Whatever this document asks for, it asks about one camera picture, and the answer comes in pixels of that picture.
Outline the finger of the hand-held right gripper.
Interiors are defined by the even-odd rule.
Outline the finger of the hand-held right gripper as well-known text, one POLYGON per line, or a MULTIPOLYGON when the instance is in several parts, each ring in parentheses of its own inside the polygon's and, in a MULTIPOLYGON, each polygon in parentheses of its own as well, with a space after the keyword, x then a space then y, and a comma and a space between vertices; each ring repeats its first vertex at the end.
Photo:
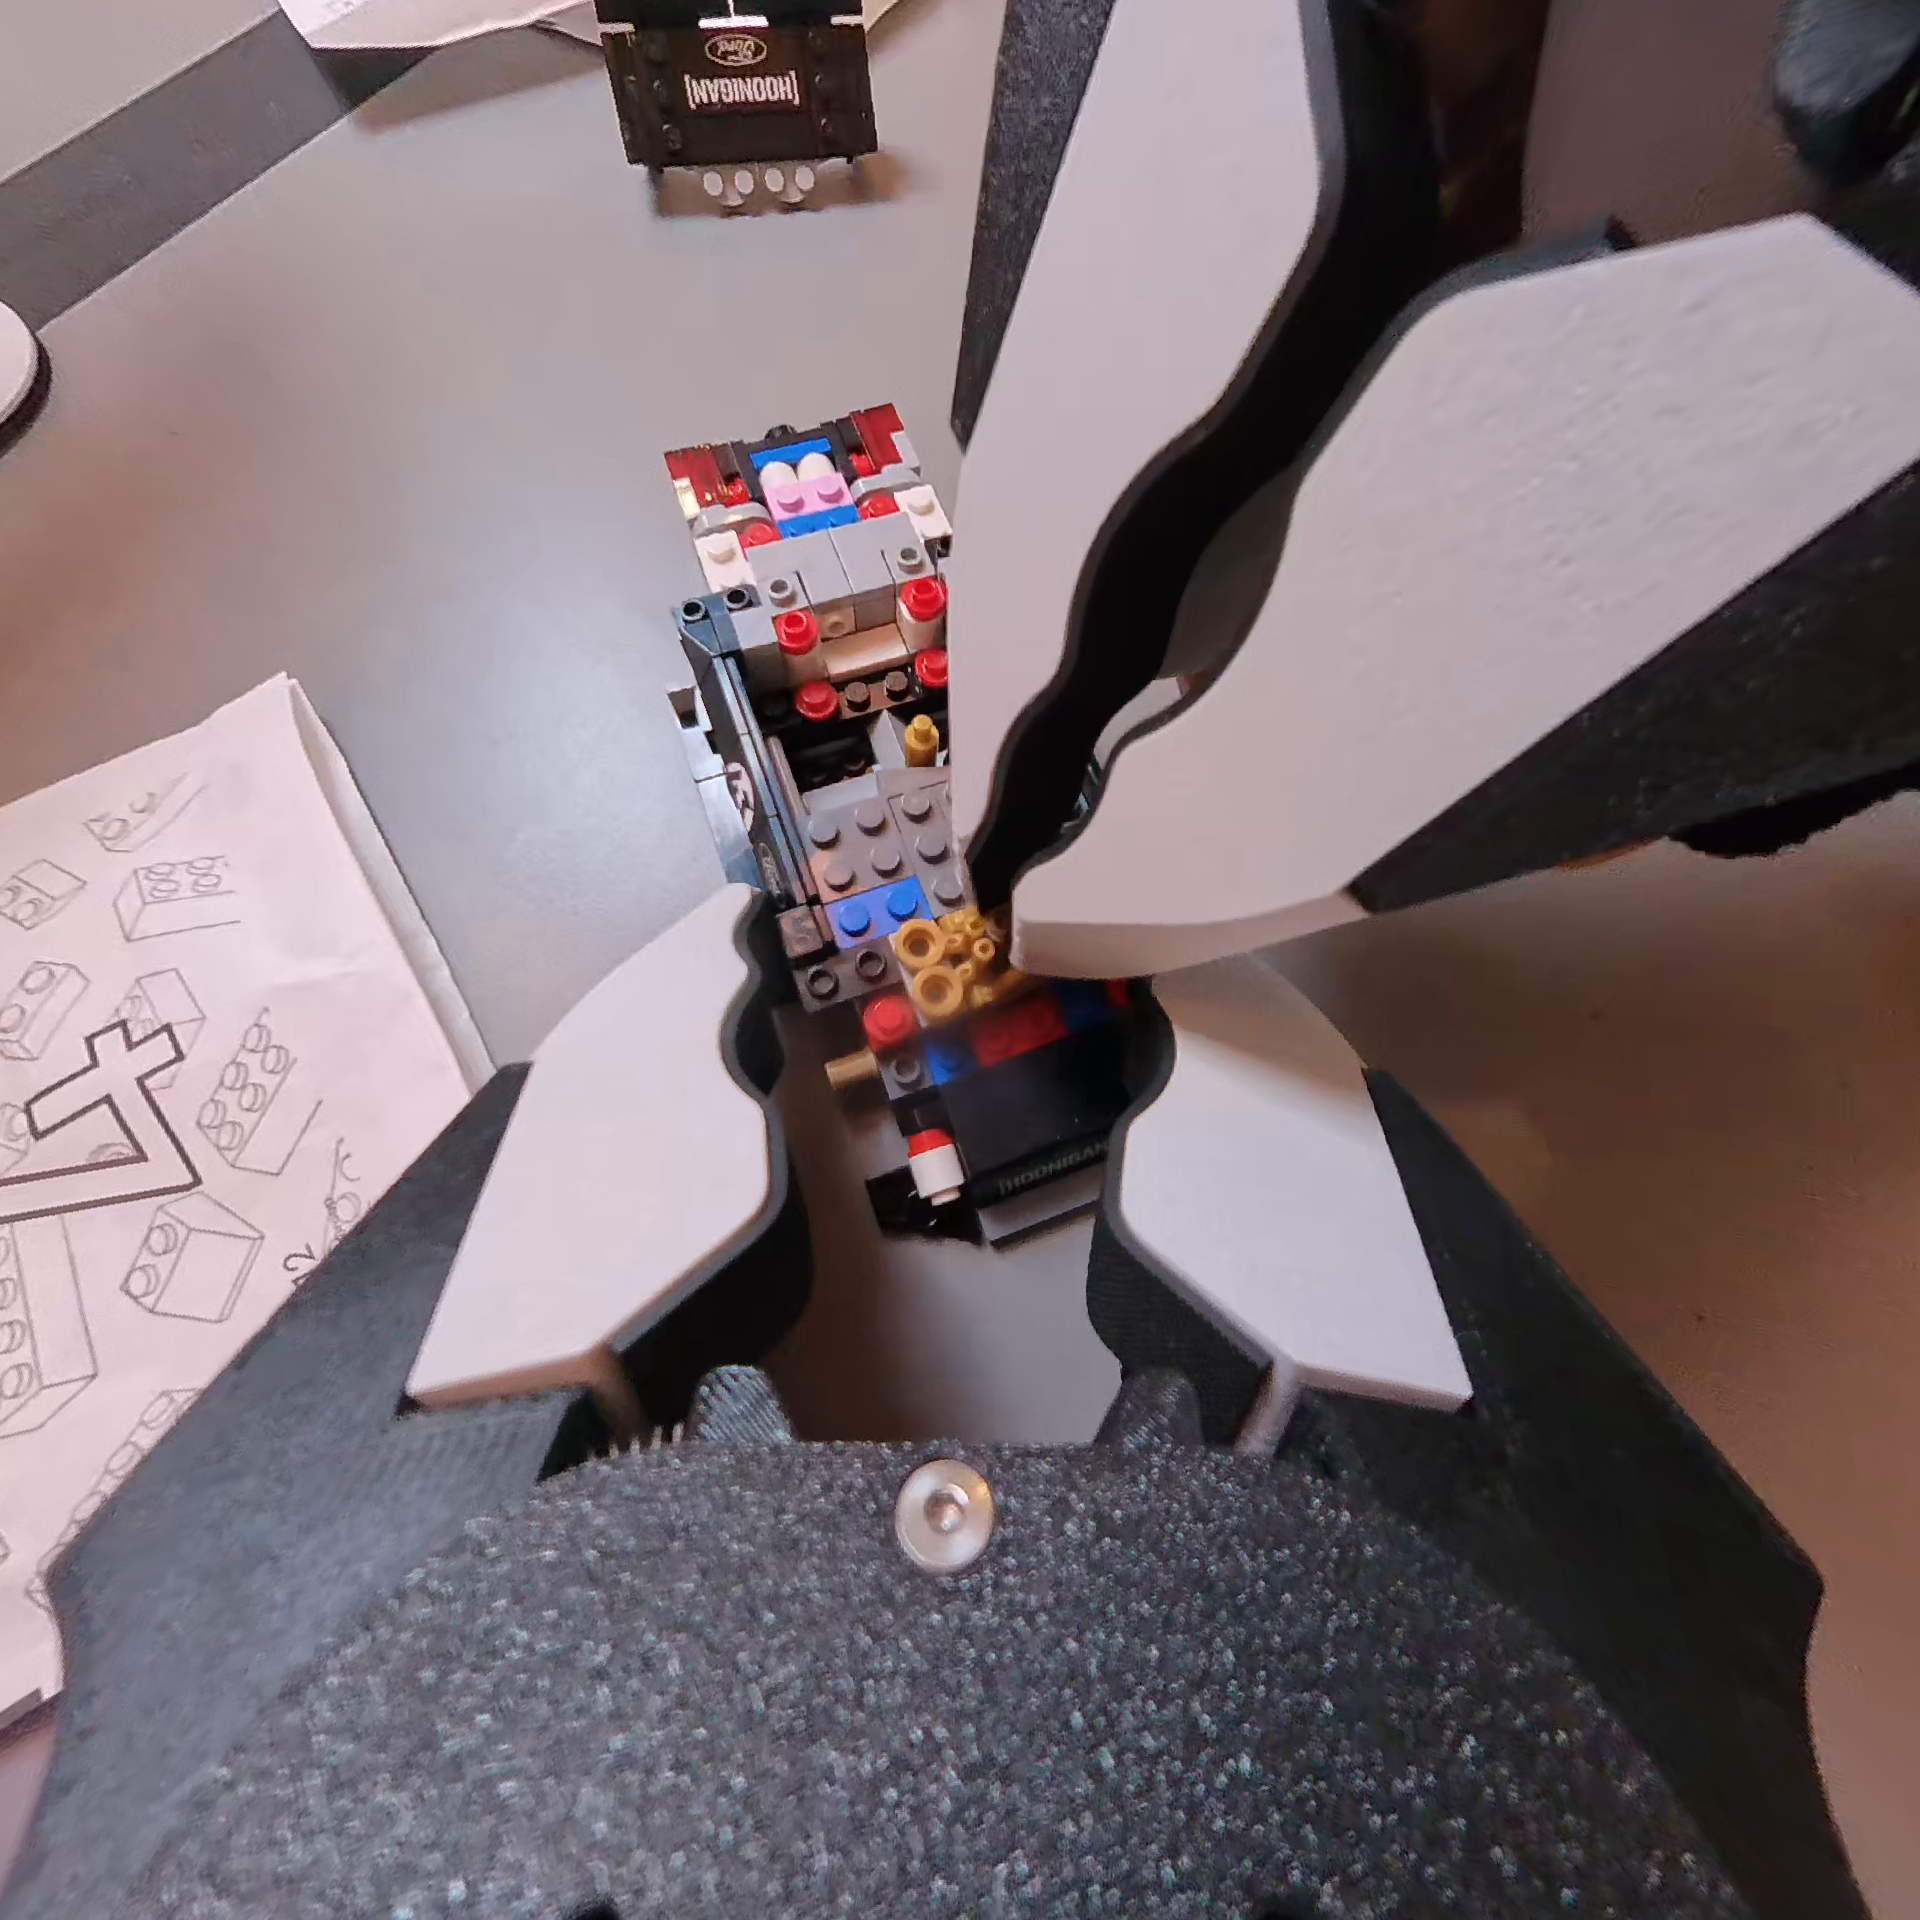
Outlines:
POLYGON ((1359 877, 1916 458, 1916 287, 1791 214, 1476 279, 1384 349, 1238 648, 1015 881, 1015 959, 1159 974, 1359 877))
POLYGON ((950 826, 980 902, 1063 831, 1202 545, 1278 464, 1305 286, 1373 211, 1357 3, 1110 9, 953 507, 950 826))

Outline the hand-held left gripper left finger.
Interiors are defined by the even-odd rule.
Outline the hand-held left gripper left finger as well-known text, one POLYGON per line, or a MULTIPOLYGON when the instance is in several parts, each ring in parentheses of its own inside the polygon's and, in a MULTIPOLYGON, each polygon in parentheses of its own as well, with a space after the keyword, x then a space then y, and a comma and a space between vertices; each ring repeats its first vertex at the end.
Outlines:
POLYGON ((409 1374, 425 1405, 582 1387, 680 1418, 810 1290, 774 1086, 782 969, 744 881, 609 971, 535 1053, 409 1374))

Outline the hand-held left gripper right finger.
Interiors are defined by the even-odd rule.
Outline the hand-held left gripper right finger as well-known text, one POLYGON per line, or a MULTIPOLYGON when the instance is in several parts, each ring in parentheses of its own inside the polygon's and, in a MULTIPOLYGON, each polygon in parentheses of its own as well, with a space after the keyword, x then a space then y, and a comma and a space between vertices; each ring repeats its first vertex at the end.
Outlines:
POLYGON ((1199 1433, 1272 1450, 1308 1387, 1461 1407, 1471 1379, 1352 1046, 1255 957, 1159 974, 1105 1165, 1088 1315, 1199 1433))

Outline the black lego car model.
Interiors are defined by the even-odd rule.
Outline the black lego car model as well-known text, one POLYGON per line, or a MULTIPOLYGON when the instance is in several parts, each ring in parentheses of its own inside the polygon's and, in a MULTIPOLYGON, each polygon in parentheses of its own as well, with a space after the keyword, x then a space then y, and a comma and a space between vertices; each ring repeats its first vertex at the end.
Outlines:
POLYGON ((670 689, 728 877, 768 899, 832 1090, 898 1137, 887 1232, 1017 1241, 1097 1203, 1142 987, 1041 978, 953 819, 953 528, 894 403, 671 448, 704 587, 670 689))

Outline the black printed lego plate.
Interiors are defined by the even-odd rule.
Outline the black printed lego plate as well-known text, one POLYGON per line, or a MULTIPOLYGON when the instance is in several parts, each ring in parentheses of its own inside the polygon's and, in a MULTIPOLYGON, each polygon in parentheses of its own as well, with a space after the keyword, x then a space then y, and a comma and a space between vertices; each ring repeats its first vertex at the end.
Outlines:
POLYGON ((598 1, 625 162, 719 208, 800 206, 877 151, 858 1, 598 1))

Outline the white book stand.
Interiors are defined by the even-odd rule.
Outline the white book stand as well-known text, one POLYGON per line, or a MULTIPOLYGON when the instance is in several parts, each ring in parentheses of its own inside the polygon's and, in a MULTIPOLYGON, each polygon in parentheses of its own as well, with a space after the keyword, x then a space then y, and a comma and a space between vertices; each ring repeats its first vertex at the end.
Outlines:
POLYGON ((9 302, 0 304, 0 432, 10 445, 38 416, 49 390, 53 365, 38 334, 9 302))

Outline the white numbered paper bag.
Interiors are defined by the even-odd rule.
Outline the white numbered paper bag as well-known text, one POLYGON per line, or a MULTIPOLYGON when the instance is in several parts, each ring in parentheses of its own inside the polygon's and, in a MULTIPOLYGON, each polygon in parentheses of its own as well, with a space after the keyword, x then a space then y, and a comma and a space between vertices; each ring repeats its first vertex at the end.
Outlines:
POLYGON ((279 675, 1 814, 1 1710, 60 1552, 492 1073, 279 675))

